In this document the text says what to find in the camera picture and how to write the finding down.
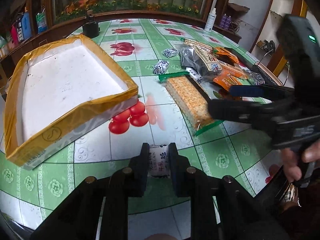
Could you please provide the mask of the person's right hand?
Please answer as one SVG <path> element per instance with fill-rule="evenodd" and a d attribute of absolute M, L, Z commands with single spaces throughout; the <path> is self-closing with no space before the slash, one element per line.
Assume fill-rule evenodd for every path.
<path fill-rule="evenodd" d="M 297 153 L 293 152 L 290 148 L 285 148 L 281 150 L 281 157 L 283 161 L 283 170 L 291 183 L 293 181 L 298 181 L 302 177 L 302 171 L 298 167 L 299 159 L 304 163 L 315 162 L 315 168 L 319 168 L 319 157 L 320 157 L 320 145 L 319 140 L 314 142 L 310 147 L 308 147 L 301 155 L 298 156 Z"/>

